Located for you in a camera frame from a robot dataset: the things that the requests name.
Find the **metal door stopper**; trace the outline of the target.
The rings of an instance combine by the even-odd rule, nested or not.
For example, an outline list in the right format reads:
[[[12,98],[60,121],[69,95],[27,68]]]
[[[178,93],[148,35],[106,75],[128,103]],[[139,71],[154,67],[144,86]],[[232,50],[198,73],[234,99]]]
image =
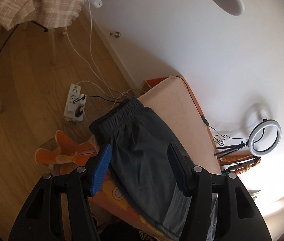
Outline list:
[[[111,32],[110,36],[115,37],[115,38],[119,38],[121,36],[120,32]]]

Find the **white power strip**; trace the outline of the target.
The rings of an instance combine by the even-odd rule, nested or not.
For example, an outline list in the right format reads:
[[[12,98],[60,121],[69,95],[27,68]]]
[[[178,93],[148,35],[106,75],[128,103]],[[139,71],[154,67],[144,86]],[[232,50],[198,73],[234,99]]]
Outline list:
[[[87,96],[81,93],[81,86],[73,83],[70,85],[64,109],[64,119],[66,121],[74,123],[83,121],[86,98]]]

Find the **orange patterned bedsheet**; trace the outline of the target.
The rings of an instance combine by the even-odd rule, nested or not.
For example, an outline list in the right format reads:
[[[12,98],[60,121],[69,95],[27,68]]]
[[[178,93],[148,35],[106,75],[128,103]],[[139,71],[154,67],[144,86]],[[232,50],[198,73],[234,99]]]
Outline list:
[[[140,97],[121,102],[90,125],[77,143],[56,132],[57,149],[38,149],[37,163],[90,176],[89,201],[158,240],[178,240],[190,198],[179,191],[167,149],[178,147],[195,164],[219,173],[203,111],[181,76],[155,81]]]

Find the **plaid beige cloth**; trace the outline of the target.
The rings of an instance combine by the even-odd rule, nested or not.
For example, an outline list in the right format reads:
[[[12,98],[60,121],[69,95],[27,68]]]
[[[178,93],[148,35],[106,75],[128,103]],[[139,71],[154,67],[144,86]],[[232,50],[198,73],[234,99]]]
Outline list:
[[[6,30],[28,21],[48,29],[68,27],[87,0],[0,0],[0,24]]]

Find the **white green patterned pillow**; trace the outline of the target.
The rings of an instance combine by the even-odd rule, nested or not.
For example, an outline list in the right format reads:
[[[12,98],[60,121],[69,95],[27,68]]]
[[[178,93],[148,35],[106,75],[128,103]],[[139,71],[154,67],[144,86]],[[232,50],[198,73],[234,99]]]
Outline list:
[[[249,193],[251,195],[251,198],[254,202],[258,202],[261,197],[262,190],[249,190]]]

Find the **black mini tripod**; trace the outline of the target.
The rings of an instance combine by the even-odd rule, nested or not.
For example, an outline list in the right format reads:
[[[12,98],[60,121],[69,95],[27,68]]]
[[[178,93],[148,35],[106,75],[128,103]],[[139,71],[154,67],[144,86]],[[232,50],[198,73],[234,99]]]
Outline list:
[[[219,158],[222,158],[222,157],[227,156],[229,154],[235,153],[235,152],[243,149],[246,146],[247,146],[247,143],[244,143],[242,141],[241,143],[235,144],[235,145],[217,147],[216,148],[217,152],[214,154],[214,156],[216,156],[219,159]]]

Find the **black pants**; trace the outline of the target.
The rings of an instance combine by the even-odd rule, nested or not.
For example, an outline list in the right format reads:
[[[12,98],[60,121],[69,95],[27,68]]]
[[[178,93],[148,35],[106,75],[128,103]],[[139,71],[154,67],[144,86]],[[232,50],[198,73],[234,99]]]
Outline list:
[[[124,100],[90,125],[99,147],[112,155],[94,203],[160,240],[178,240],[190,198],[178,189],[167,148],[179,140],[137,98]]]

